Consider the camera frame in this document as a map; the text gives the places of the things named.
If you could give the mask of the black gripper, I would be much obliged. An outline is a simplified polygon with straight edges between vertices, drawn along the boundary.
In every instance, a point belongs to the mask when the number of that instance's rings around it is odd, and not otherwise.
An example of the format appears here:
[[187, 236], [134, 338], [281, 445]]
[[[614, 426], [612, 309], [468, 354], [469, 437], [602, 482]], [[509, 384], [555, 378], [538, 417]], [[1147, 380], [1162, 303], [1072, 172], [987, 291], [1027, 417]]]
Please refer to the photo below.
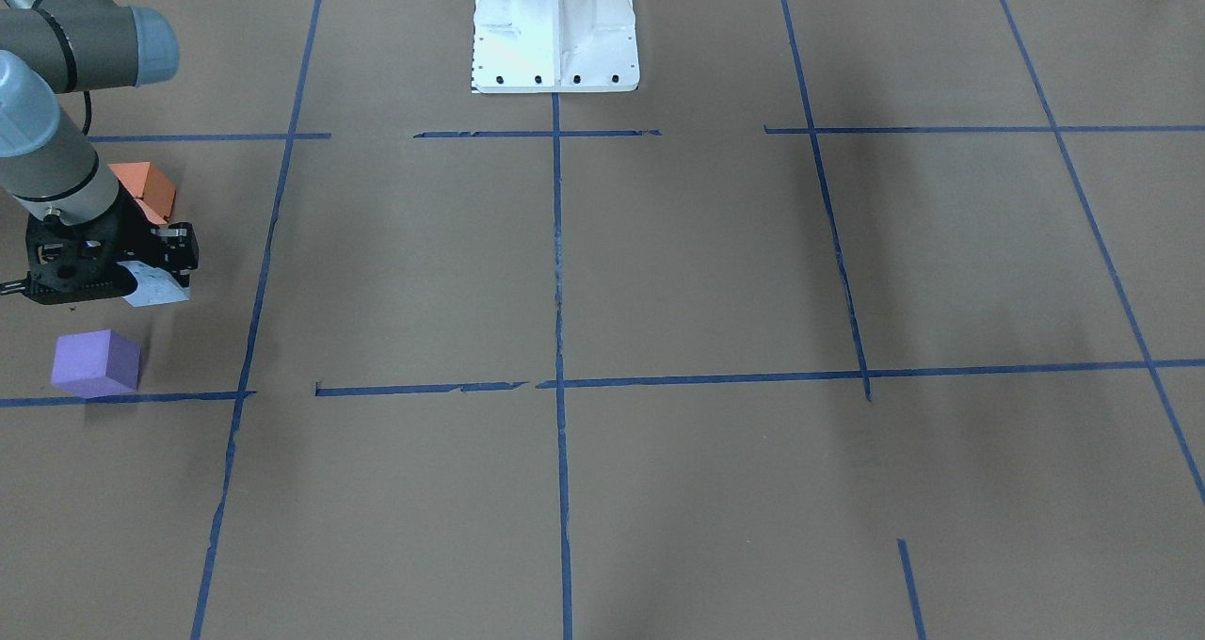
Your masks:
[[25, 245], [24, 296], [36, 304], [128, 296], [137, 283], [120, 266], [127, 260], [163, 268], [190, 287], [189, 277], [200, 262], [196, 233], [188, 221], [154, 225], [123, 188], [111, 207], [83, 224], [67, 225], [55, 216], [29, 218]]

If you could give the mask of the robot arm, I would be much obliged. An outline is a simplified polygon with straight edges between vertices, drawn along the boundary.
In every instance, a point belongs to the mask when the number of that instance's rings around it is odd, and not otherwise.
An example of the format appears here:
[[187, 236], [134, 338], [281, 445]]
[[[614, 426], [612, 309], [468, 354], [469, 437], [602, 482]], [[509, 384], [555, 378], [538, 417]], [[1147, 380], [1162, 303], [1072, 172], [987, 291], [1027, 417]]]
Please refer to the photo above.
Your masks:
[[155, 224], [59, 96], [167, 82], [178, 39], [158, 10], [113, 0], [2, 0], [2, 189], [27, 210], [27, 274], [5, 296], [41, 305], [187, 301], [199, 247]]

